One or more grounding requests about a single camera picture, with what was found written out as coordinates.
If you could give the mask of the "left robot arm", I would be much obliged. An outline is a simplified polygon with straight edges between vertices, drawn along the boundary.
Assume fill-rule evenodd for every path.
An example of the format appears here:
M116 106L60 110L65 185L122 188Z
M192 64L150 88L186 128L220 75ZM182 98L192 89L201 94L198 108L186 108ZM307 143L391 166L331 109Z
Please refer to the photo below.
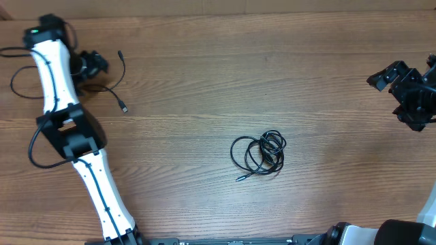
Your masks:
M102 126L77 96L78 84L106 72L108 62L96 51L77 54L62 18L47 14L39 22L23 37L44 93L44 114L36 119L36 133L43 134L82 178L100 219L103 244L143 244L110 172Z

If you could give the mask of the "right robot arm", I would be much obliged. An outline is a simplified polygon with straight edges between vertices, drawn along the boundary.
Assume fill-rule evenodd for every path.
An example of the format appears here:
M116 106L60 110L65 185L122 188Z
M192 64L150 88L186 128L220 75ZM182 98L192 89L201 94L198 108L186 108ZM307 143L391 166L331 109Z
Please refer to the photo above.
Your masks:
M421 74L404 61L395 61L373 74L367 83L388 92L399 106L392 112L412 131L421 132L435 122L435 55L426 60L429 69ZM321 245L435 245L435 190L432 190L416 222L387 220L376 229L337 223L310 244Z

